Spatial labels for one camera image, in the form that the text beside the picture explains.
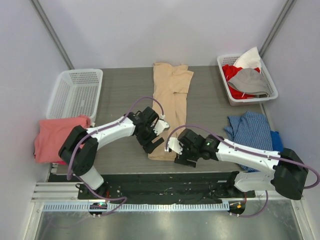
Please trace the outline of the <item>beige t-shirt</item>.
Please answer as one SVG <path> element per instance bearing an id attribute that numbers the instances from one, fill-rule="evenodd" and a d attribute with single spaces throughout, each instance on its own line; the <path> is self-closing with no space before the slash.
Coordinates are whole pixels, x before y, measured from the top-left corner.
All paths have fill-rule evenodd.
<path id="1" fill-rule="evenodd" d="M 153 98 L 162 107 L 153 102 L 152 109 L 158 115 L 164 113 L 164 120 L 170 128 L 160 134 L 165 141 L 169 134 L 187 121 L 187 96 L 194 73 L 185 64 L 172 66 L 158 62 L 153 65 Z"/>

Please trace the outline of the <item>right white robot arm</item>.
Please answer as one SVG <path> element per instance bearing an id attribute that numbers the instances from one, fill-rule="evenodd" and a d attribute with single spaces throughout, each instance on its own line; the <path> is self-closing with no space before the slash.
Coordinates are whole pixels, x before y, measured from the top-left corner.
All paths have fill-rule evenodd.
<path id="1" fill-rule="evenodd" d="M 276 191 L 291 200 L 302 198 L 308 170 L 292 149 L 260 150 L 212 134 L 203 137 L 187 128 L 178 137 L 170 137 L 167 147 L 176 153 L 177 164 L 194 168 L 202 158 L 254 169 L 253 172 L 233 173 L 225 186 L 230 197 L 236 198 L 249 191 Z"/>

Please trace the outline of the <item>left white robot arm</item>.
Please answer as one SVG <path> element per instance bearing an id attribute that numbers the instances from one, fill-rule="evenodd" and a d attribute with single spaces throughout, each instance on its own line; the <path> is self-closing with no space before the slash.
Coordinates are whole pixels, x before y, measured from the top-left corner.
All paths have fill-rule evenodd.
<path id="1" fill-rule="evenodd" d="M 100 200 L 107 195 L 107 183 L 94 167 L 97 151 L 119 139 L 135 136 L 147 154 L 164 142 L 160 137 L 170 125 L 164 115 L 152 108 L 129 112 L 123 117 L 99 127 L 75 126 L 61 146 L 58 156 L 76 177 L 88 185 L 89 194 Z"/>

